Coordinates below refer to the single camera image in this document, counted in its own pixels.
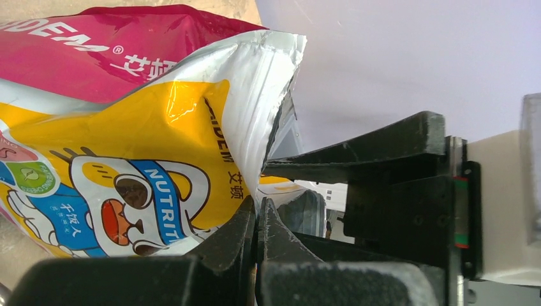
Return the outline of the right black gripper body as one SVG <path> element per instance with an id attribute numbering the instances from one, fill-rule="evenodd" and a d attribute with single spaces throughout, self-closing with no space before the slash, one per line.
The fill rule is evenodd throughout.
<path id="1" fill-rule="evenodd" d="M 348 181 L 344 234 L 365 250 L 441 268 L 444 305 L 467 305 L 462 255 L 470 246 L 468 142 L 444 139 L 443 155 L 364 163 Z"/>

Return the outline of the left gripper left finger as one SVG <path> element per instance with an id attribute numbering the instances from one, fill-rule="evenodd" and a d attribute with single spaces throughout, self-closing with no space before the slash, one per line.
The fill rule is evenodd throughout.
<path id="1" fill-rule="evenodd" d="M 10 305 L 252 305 L 253 199 L 182 256 L 50 259 L 34 265 Z"/>

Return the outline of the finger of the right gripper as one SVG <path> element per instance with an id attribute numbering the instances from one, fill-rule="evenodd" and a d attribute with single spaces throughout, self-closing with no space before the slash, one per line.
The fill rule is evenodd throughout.
<path id="1" fill-rule="evenodd" d="M 435 176 L 445 155 L 445 118 L 423 111 L 355 138 L 299 156 L 267 161 L 263 174 L 328 184 L 383 177 Z"/>

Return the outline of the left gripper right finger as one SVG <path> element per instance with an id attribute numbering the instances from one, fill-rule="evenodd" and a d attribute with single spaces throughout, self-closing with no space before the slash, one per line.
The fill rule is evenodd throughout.
<path id="1" fill-rule="evenodd" d="M 259 305 L 446 305 L 445 272 L 291 232 L 269 198 L 258 224 Z"/>

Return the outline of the pet food bag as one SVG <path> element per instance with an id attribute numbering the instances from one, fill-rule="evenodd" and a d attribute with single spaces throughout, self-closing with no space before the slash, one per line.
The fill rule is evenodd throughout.
<path id="1" fill-rule="evenodd" d="M 290 130 L 308 40 L 185 5 L 1 24 L 1 215 L 56 256 L 182 254 L 249 196 Z"/>

